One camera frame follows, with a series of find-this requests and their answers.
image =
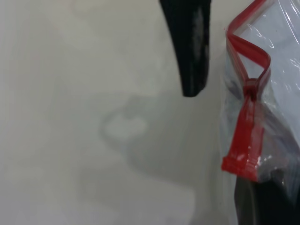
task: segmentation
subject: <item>white wall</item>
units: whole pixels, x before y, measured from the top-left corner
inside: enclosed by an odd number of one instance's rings
[[[156,0],[0,1],[1,224],[228,224],[219,84],[248,2],[213,1],[209,84],[184,99]]]

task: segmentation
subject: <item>clear plastic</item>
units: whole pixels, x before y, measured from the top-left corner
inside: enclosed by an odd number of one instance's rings
[[[300,1],[255,0],[227,31],[223,170],[300,187]]]

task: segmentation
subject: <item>plastic bag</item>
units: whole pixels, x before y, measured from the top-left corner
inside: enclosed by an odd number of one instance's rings
[[[222,169],[300,187],[300,1],[255,0],[229,25]]]

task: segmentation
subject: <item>black object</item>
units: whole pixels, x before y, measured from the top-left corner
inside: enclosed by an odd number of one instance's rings
[[[209,70],[210,0],[160,0],[176,51],[183,95],[195,97]]]
[[[300,224],[300,195],[292,205],[273,181],[258,184],[238,177],[234,199],[239,225]]]

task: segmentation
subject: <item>red plastic strip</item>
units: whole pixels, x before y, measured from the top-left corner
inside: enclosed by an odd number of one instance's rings
[[[227,50],[240,78],[244,104],[240,110],[237,126],[228,155],[223,159],[222,169],[249,180],[257,181],[257,162],[262,152],[264,128],[256,122],[256,116],[263,120],[263,110],[258,100],[270,77],[270,56],[258,46],[236,36],[234,32],[250,19],[267,0],[255,0],[229,25],[226,34]],[[238,54],[263,67],[259,78],[249,78]]]

